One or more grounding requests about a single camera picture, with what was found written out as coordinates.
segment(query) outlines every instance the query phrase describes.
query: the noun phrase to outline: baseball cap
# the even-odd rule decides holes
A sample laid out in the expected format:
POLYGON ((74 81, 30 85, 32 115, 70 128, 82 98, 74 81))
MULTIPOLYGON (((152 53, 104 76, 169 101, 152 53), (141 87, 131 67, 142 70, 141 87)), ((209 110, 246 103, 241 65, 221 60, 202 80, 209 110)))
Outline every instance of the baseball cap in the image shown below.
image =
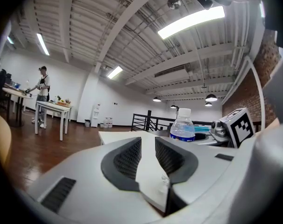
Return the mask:
POLYGON ((42 69, 47 70, 46 66, 42 66, 38 70, 42 70, 42 69))

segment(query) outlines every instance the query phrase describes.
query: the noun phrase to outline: blue label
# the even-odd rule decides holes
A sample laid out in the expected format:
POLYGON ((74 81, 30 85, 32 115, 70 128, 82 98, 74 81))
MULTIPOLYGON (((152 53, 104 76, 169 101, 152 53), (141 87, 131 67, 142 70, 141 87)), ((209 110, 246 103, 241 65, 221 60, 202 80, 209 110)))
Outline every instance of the blue label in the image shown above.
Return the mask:
POLYGON ((183 137, 180 137, 180 136, 170 134, 170 137, 172 139, 177 139, 177 140, 181 140, 181 141, 184 141, 184 142, 193 142, 196 136, 189 137, 189 138, 183 138, 183 137))

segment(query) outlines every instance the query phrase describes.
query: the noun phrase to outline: white t-shirt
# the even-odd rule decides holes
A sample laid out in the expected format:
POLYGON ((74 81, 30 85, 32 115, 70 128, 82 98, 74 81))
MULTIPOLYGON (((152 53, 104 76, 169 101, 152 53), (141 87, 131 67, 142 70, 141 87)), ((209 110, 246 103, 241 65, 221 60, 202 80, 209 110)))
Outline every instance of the white t-shirt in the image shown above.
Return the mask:
MULTIPOLYGON (((39 82, 38 82, 37 85, 39 85, 40 87, 50 86, 50 78, 49 78, 49 76, 46 75, 46 76, 44 76, 44 77, 41 77, 41 78, 39 79, 39 82), (41 81, 41 79, 43 79, 43 78, 44 78, 44 82, 45 82, 45 83, 40 84, 40 81, 41 81)), ((48 89, 40 90, 39 95, 41 95, 41 96, 48 96, 48 89)))

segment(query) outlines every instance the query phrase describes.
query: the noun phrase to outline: white wall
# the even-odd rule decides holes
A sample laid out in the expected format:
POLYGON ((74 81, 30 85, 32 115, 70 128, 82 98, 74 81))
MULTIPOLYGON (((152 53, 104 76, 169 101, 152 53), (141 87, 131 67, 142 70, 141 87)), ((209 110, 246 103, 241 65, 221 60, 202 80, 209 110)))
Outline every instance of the white wall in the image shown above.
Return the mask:
MULTIPOLYGON (((47 56, 40 57, 29 52, 10 51, 1 59, 1 69, 12 74, 12 80, 21 84, 21 88, 34 87, 41 77, 38 68, 47 67, 50 77, 50 99, 59 95, 62 99, 69 99, 73 105, 71 119, 77 119, 77 112, 81 93, 88 76, 88 72, 67 63, 49 59, 47 56)), ((35 100, 38 90, 34 90, 33 99, 26 100, 25 105, 35 109, 35 100)))
MULTIPOLYGON (((74 106, 71 119, 77 120, 80 99, 90 72, 22 50, 9 51, 1 59, 1 68, 11 73, 12 80, 20 83, 21 88, 27 88, 27 80, 29 86, 34 87, 41 76, 38 68, 44 65, 50 76, 50 99, 57 95, 63 99, 69 98, 74 106)), ((108 78, 99 77, 92 97, 94 101, 90 100, 89 103, 101 104, 99 123, 103 122, 105 117, 111 117, 115 125, 130 126, 133 113, 147 115, 148 110, 152 111, 152 116, 176 118, 176 111, 170 109, 173 102, 153 102, 151 97, 108 78)), ((36 96, 32 100, 26 100, 26 106, 35 109, 35 99, 36 96)), ((205 107, 203 100, 176 101, 175 104, 181 108, 190 108, 192 120, 213 121, 222 116, 221 104, 218 101, 214 102, 212 107, 205 107)), ((81 119, 90 119, 91 107, 84 108, 81 113, 81 119)))
MULTIPOLYGON (((212 106, 209 107, 205 106, 205 101, 203 99, 175 101, 175 105, 179 106, 180 108, 191 109, 191 119, 194 121, 212 122, 219 120, 222 117, 222 105, 221 101, 219 100, 212 102, 212 106)), ((172 112, 171 118, 176 118, 175 112, 172 112)))
POLYGON ((152 116, 170 118, 165 102, 154 102, 151 97, 109 79, 99 78, 97 94, 96 104, 99 103, 101 107, 99 123, 105 117, 110 117, 114 125, 130 126, 134 113, 147 115, 148 110, 152 111, 152 116))
POLYGON ((97 96, 97 83, 99 76, 91 71, 87 77, 85 87, 80 98, 77 122, 84 123, 85 119, 90 119, 93 110, 95 97, 97 96))

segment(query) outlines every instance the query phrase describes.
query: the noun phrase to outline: black railing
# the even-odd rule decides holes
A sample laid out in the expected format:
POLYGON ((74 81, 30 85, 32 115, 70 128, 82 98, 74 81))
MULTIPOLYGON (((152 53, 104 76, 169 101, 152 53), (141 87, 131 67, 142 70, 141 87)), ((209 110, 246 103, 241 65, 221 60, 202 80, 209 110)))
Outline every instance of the black railing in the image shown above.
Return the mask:
MULTIPOLYGON (((176 119, 155 117, 143 114, 133 114, 131 131, 136 130, 145 130, 145 131, 157 131, 160 129, 164 129, 163 127, 169 127, 175 122, 176 119), (169 121, 168 125, 162 124, 159 121, 169 121)), ((211 125, 212 122, 203 122, 203 121, 192 121, 194 125, 211 125)))
POLYGON ((255 121, 253 122, 253 125, 255 126, 255 132, 259 131, 259 126, 262 124, 261 121, 255 121))

